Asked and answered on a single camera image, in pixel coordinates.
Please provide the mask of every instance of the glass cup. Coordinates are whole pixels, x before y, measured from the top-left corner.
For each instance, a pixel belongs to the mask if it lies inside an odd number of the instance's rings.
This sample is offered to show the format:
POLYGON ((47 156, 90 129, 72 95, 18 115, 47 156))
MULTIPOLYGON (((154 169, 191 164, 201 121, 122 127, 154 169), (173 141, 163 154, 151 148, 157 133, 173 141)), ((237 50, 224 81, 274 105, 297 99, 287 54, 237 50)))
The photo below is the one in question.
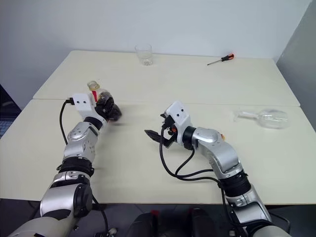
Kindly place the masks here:
POLYGON ((141 64, 149 66, 153 64, 153 51, 150 44, 138 44, 135 51, 141 64))

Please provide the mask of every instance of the white table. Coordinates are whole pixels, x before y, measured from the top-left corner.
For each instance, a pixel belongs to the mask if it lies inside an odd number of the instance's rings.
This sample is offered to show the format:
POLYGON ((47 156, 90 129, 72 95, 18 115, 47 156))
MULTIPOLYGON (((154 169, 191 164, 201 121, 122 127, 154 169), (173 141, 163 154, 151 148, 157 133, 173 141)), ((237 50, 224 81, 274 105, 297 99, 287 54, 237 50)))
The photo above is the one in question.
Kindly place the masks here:
POLYGON ((143 66, 135 53, 72 51, 34 99, 86 93, 96 80, 116 101, 299 106, 272 59, 154 55, 143 66))
MULTIPOLYGON (((0 197, 40 200, 61 163, 65 147, 59 129, 62 100, 32 100, 0 139, 0 197)), ((159 131, 159 116, 168 103, 119 102, 123 116, 110 123, 96 146, 94 194, 105 203, 221 203, 214 182, 183 182, 169 176, 158 154, 158 143, 144 129, 159 131)), ((194 126, 214 128, 237 151, 249 180, 265 204, 316 203, 316 134, 299 107, 278 106, 291 126, 265 129, 255 122, 233 122, 239 108, 260 111, 265 106, 188 104, 194 126)), ((64 112, 68 133, 80 116, 72 106, 64 112)), ((173 144, 165 149, 171 170, 189 151, 173 144)), ((209 168, 200 154, 183 172, 209 168)))

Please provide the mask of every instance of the clear glass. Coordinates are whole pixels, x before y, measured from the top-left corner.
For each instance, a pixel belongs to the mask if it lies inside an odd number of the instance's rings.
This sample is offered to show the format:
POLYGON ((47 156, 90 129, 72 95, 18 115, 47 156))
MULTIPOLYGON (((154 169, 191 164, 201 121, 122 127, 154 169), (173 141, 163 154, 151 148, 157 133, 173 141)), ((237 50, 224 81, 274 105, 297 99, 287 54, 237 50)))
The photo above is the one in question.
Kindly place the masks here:
POLYGON ((267 128, 282 129, 289 127, 287 113, 280 110, 265 109, 258 113, 236 111, 234 121, 237 121, 238 118, 256 120, 260 126, 267 128))
POLYGON ((145 66, 153 64, 153 51, 150 44, 138 44, 135 46, 135 51, 141 64, 145 66))

